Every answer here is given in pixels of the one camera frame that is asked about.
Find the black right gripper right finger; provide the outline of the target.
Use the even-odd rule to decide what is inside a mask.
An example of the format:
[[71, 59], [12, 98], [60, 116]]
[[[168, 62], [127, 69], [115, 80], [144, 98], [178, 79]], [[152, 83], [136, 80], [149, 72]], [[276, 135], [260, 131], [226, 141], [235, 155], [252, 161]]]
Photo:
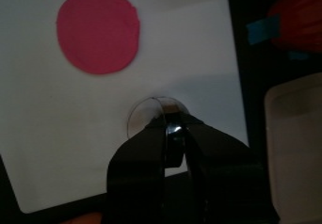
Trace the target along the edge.
[[190, 114], [182, 122], [200, 224], [278, 224], [267, 174], [250, 147]]

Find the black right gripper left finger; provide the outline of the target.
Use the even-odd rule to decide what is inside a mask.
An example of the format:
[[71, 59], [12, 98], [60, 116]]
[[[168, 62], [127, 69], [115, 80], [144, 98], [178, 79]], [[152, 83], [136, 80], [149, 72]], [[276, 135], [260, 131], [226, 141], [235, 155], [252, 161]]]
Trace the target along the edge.
[[162, 119], [152, 119], [117, 148], [107, 168], [101, 224], [160, 224], [164, 136]]

